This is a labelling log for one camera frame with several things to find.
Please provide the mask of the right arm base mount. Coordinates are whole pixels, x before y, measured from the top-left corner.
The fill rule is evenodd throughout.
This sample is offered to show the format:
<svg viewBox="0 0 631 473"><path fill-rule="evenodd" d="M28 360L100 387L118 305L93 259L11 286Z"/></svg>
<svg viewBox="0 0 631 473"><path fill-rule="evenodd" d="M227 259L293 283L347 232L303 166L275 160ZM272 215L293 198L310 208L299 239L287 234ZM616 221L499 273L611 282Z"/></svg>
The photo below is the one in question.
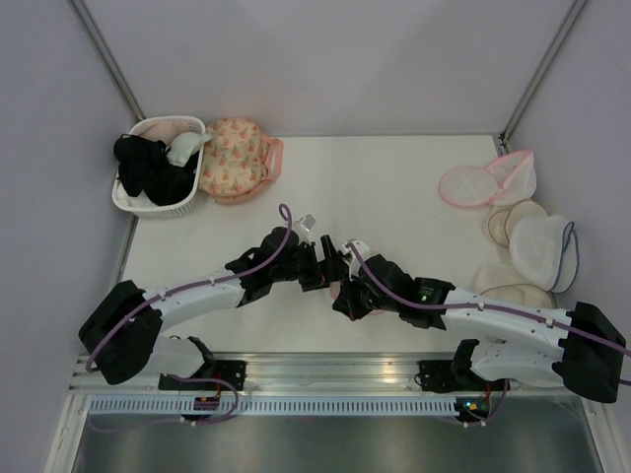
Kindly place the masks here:
<svg viewBox="0 0 631 473"><path fill-rule="evenodd" d="M472 355L480 342L465 339L458 345L451 360L422 360L417 363L418 372L415 380L423 392L486 392L504 389L504 379L487 380L472 370Z"/></svg>

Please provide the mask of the pink rimmed mesh laundry bag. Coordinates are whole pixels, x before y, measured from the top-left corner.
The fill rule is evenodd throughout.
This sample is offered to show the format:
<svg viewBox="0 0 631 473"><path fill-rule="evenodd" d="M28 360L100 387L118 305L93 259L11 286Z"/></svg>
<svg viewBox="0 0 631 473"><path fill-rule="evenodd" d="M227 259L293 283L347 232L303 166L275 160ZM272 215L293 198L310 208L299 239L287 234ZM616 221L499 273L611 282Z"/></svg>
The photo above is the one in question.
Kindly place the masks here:
<svg viewBox="0 0 631 473"><path fill-rule="evenodd" d="M373 287L365 281L344 279L331 288L332 310L345 315L352 321L385 311L382 301Z"/></svg>

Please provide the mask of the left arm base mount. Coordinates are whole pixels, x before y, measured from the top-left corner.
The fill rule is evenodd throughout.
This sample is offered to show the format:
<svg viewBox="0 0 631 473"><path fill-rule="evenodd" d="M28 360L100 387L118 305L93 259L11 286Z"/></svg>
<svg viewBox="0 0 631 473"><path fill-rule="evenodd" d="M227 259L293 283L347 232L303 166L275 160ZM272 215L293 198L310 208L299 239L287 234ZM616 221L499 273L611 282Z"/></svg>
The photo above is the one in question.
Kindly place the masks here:
<svg viewBox="0 0 631 473"><path fill-rule="evenodd" d="M207 381L214 378L226 381L236 391L243 391L246 375L246 362L242 360L217 360L205 344L196 337L187 339L189 345L194 345L203 363L189 377L177 377L172 373L163 373L159 378L159 389L162 391L176 390L214 390L217 394L225 384Z"/></svg>

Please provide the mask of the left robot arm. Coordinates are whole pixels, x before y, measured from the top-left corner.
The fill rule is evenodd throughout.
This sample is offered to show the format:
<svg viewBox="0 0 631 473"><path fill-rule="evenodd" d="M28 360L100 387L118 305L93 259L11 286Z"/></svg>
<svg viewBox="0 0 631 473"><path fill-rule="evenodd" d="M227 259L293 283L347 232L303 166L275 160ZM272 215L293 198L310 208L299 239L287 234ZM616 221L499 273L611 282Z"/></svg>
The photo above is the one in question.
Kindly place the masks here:
<svg viewBox="0 0 631 473"><path fill-rule="evenodd" d="M100 372L110 385L145 373L172 386L206 389L215 378L212 352L195 336L167 337L165 331L201 315L251 304L276 283L296 281L308 292L340 281L348 274L346 262L329 236L320 243L322 258L314 243L276 228L261 245L205 278L171 289L142 289L131 280L117 283L79 329L90 355L87 370Z"/></svg>

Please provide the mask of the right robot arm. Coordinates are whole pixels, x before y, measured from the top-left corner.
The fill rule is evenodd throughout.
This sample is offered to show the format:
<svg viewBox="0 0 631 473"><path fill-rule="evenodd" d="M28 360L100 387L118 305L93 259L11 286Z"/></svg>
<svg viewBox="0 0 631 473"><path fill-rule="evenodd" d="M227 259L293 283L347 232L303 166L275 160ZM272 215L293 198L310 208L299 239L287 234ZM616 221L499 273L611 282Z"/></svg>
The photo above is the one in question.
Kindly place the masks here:
<svg viewBox="0 0 631 473"><path fill-rule="evenodd" d="M340 279L334 310L352 320L388 311L418 329L464 335L450 365L456 386L471 389L481 381L513 379L542 388L563 386L595 402L616 401L630 351L596 306L502 304L446 281L413 278L379 254L363 258L353 245L338 257L348 273Z"/></svg>

